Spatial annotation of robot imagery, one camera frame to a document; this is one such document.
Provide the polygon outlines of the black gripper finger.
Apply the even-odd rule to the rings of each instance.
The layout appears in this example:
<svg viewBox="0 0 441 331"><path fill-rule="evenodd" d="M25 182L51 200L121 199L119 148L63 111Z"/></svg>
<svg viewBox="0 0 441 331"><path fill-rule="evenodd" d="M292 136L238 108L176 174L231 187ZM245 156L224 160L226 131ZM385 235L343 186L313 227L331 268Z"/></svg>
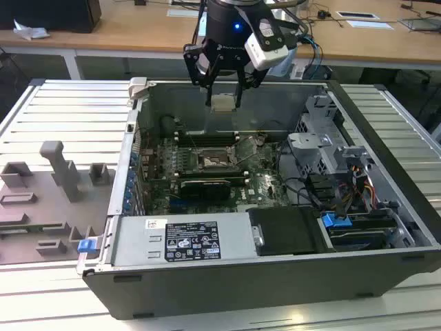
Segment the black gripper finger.
<svg viewBox="0 0 441 331"><path fill-rule="evenodd" d="M254 69L250 75L247 75L245 69L241 68L237 71L237 76L238 83L235 91L235 106L240 107L243 91L250 88L258 88L264 79L264 71Z"/></svg>
<svg viewBox="0 0 441 331"><path fill-rule="evenodd" d="M209 58L207 51L206 43L200 46L196 44L185 44L183 46L183 58L192 84L207 90L205 105L210 106L212 104L212 86L216 78L216 62L209 62L205 74L201 74L197 66L201 55L204 55L207 59Z"/></svg>

